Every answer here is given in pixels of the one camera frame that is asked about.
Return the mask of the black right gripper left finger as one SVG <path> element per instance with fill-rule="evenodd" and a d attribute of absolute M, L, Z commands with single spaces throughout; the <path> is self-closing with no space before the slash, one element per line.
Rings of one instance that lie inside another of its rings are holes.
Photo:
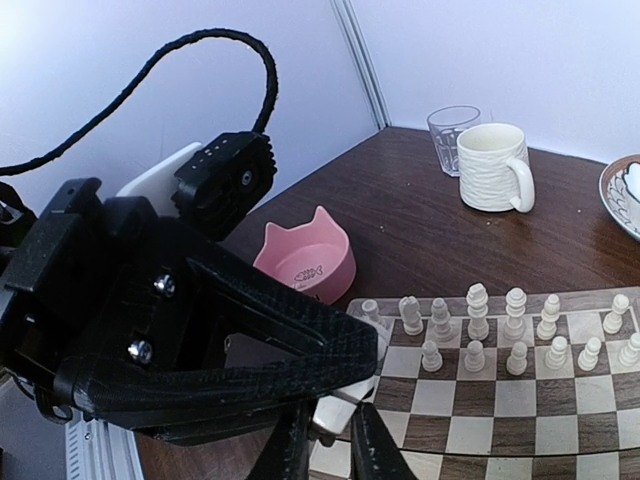
<path fill-rule="evenodd" d="M 252 468 L 252 479 L 309 478 L 309 426 L 314 407 L 314 400 L 302 401 L 282 413 Z"/>

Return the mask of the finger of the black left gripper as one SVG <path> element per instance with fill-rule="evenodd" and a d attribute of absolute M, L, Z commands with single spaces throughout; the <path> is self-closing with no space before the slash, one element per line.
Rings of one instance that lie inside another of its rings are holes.
<path fill-rule="evenodd" d="M 219 245 L 208 244 L 185 262 L 218 337 L 244 334 L 297 357 L 377 358 L 374 327 L 283 285 Z"/>
<path fill-rule="evenodd" d="M 374 344 L 339 344 L 259 366 L 157 371 L 97 352 L 74 352 L 54 390 L 86 416 L 176 445 L 262 429 L 297 402 L 372 377 Z"/>

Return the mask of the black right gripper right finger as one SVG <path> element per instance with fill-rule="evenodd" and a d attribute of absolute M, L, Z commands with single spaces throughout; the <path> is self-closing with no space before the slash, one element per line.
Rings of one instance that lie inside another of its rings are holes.
<path fill-rule="evenodd" d="M 351 418 L 352 479 L 414 479 L 372 403 L 361 403 Z"/>

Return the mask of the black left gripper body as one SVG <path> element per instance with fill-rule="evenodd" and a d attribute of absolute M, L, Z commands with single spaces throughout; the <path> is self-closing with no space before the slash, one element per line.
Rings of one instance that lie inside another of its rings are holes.
<path fill-rule="evenodd" d="M 39 413 L 100 419 L 175 445 L 210 439 L 201 273 L 209 239 L 143 197 L 65 182 L 1 275 L 1 360 Z"/>

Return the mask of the white rook chess piece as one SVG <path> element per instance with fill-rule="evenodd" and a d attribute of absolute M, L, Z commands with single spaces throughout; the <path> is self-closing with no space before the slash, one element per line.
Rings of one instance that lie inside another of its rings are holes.
<path fill-rule="evenodd" d="M 386 328 L 387 321 L 380 314 L 379 304 L 375 299 L 365 299 L 361 304 L 363 318 L 369 322 Z"/>

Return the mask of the white knight chess piece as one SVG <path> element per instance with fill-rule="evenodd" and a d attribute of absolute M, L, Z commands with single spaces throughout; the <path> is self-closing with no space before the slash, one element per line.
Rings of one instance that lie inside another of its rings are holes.
<path fill-rule="evenodd" d="M 398 308 L 404 332 L 410 336 L 421 334 L 424 330 L 424 323 L 418 299 L 414 296 L 405 296 L 399 300 Z"/>

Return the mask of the white bishop chess piece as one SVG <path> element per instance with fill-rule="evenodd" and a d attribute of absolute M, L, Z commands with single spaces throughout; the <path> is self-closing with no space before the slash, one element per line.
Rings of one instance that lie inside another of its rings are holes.
<path fill-rule="evenodd" d="M 446 301 L 441 298 L 435 298 L 431 304 L 431 325 L 433 333 L 438 342 L 446 342 L 453 336 L 453 329 L 450 324 L 451 315 Z"/>

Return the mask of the white king chess piece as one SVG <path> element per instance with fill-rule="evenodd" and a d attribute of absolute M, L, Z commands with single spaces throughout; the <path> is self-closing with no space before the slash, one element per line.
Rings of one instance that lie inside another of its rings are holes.
<path fill-rule="evenodd" d="M 470 318 L 467 332 L 472 340 L 483 341 L 489 335 L 488 300 L 486 287 L 482 283 L 469 287 L 466 295 L 467 314 Z"/>

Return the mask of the white pawn chess piece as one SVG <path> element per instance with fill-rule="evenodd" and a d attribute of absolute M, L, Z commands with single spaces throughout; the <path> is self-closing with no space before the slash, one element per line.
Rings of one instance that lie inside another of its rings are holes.
<path fill-rule="evenodd" d="M 527 353 L 528 346 L 522 342 L 516 342 L 506 361 L 506 370 L 510 375 L 520 376 L 522 375 L 527 368 Z"/>

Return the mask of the white queen chess piece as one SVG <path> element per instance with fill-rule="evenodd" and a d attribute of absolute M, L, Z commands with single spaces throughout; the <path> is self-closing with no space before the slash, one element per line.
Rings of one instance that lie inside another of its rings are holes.
<path fill-rule="evenodd" d="M 503 334 L 507 340 L 519 340 L 525 331 L 524 314 L 527 295 L 520 287 L 509 290 L 505 296 L 507 320 Z"/>

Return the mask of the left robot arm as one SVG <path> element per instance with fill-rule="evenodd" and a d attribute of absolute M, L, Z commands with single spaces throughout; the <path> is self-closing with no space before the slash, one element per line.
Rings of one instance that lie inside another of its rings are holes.
<path fill-rule="evenodd" d="M 41 216 L 1 189 L 1 364 L 46 418 L 196 445 L 374 374 L 372 326 L 99 187 L 68 181 Z"/>

